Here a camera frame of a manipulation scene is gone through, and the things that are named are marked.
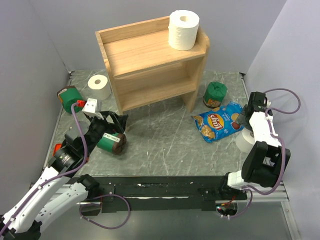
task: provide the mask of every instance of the snack bag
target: snack bag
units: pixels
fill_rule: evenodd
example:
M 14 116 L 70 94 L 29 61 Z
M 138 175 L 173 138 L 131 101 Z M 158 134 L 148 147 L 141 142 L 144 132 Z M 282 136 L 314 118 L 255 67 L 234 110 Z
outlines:
M 204 140 L 212 143 L 242 130 L 243 126 L 235 122 L 241 111 L 241 105 L 231 101 L 227 106 L 216 107 L 192 118 Z

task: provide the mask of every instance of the gray marble tabletop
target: gray marble tabletop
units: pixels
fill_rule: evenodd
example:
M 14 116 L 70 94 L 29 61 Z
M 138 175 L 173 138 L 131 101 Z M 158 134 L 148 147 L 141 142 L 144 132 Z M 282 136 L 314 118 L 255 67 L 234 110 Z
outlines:
M 88 80 L 93 75 L 107 75 L 104 70 L 77 70 L 71 74 L 71 85 L 86 98 L 93 98 Z M 247 97 L 239 73 L 205 71 L 192 113 L 181 97 L 173 97 L 126 111 L 127 144 L 121 155 L 95 148 L 89 162 L 77 175 L 92 176 L 221 176 L 241 169 L 247 154 L 241 152 L 235 133 L 213 143 L 207 143 L 199 133 L 192 115 L 209 111 L 203 103 L 208 83 L 221 82 L 227 87 L 222 104 L 234 101 L 242 106 Z M 118 112 L 114 96 L 102 101 L 102 110 Z M 85 121 L 78 112 L 80 121 Z M 71 114 L 63 111 L 50 149 L 64 140 L 64 134 L 74 123 Z

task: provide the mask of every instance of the green can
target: green can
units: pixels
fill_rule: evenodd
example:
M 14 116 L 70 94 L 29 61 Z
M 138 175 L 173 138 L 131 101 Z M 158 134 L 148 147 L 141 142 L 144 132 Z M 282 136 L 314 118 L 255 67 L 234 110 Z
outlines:
M 206 88 L 203 96 L 203 103 L 211 109 L 220 107 L 227 94 L 227 87 L 221 82 L 212 81 Z
M 71 114 L 71 105 L 76 103 L 78 100 L 83 100 L 80 92 L 75 86 L 66 86 L 56 93 L 57 97 L 62 103 L 64 110 Z M 82 107 L 76 106 L 74 111 L 77 113 Z
M 122 133 L 105 133 L 96 146 L 110 153 L 120 154 L 126 142 L 127 137 Z

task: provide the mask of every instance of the yellow and red logo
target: yellow and red logo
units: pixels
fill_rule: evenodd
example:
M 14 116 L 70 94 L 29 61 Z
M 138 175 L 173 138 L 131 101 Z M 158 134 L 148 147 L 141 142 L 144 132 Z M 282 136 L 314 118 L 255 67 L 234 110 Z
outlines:
M 225 126 L 225 122 L 223 118 L 216 113 L 212 113 L 208 115 L 208 123 L 212 128 L 216 130 L 221 130 Z

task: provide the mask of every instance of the paper towel roll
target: paper towel roll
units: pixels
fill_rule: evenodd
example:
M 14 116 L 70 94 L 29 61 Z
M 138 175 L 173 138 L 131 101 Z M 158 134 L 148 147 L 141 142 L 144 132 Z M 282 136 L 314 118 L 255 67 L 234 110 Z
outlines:
M 169 45 L 176 50 L 192 49 L 196 42 L 199 16 L 193 11 L 177 10 L 170 14 Z
M 253 132 L 244 128 L 236 137 L 235 144 L 242 152 L 250 153 L 252 147 L 255 144 Z
M 103 75 L 90 77 L 88 86 L 91 89 L 93 99 L 105 100 L 111 93 L 109 80 Z

